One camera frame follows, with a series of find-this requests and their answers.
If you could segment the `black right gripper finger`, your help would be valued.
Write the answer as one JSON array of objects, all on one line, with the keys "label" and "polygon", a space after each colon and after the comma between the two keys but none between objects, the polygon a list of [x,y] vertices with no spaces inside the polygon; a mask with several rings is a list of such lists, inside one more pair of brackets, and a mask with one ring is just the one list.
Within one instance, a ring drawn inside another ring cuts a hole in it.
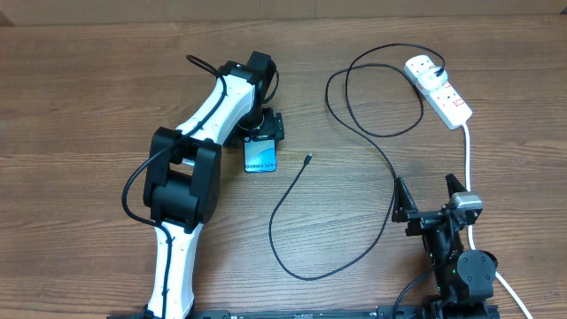
[{"label": "black right gripper finger", "polygon": [[454,174],[446,175],[445,179],[447,183],[447,192],[449,198],[451,198],[455,193],[466,191],[466,187],[460,183],[460,181]]},{"label": "black right gripper finger", "polygon": [[408,222],[418,214],[416,203],[413,200],[403,178],[398,176],[394,184],[394,205],[392,209],[393,222]]}]

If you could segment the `Galaxy S24 smartphone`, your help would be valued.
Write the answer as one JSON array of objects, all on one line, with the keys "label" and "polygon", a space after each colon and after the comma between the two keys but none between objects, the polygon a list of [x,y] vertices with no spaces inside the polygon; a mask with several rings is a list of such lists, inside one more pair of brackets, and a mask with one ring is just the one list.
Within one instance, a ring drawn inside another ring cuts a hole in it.
[{"label": "Galaxy S24 smartphone", "polygon": [[274,140],[245,141],[245,172],[248,174],[275,172],[276,142]]}]

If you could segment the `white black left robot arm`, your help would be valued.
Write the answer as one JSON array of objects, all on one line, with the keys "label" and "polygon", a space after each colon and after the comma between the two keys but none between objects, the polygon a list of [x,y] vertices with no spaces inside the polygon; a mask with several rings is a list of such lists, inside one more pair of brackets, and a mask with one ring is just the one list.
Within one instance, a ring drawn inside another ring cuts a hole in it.
[{"label": "white black left robot arm", "polygon": [[274,60],[255,51],[244,64],[228,61],[211,72],[214,90],[199,109],[175,129],[158,128],[145,164],[143,202],[157,238],[154,287],[144,318],[190,318],[194,312],[193,275],[198,240],[217,206],[221,154],[244,146],[245,172],[276,171],[276,145],[284,139],[280,113],[268,107],[279,73]]}]

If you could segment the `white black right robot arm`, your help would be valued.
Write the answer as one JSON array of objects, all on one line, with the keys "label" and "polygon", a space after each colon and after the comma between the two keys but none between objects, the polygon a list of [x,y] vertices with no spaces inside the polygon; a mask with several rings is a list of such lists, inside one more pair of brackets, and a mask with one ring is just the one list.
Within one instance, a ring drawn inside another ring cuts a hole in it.
[{"label": "white black right robot arm", "polygon": [[402,290],[392,306],[392,317],[400,312],[406,293],[434,275],[438,292],[405,310],[406,318],[498,318],[498,308],[487,304],[493,296],[498,261],[487,251],[466,250],[459,235],[477,221],[483,201],[454,175],[447,175],[446,182],[448,202],[437,211],[421,212],[403,179],[395,179],[392,221],[405,222],[406,235],[422,239],[431,269]]}]

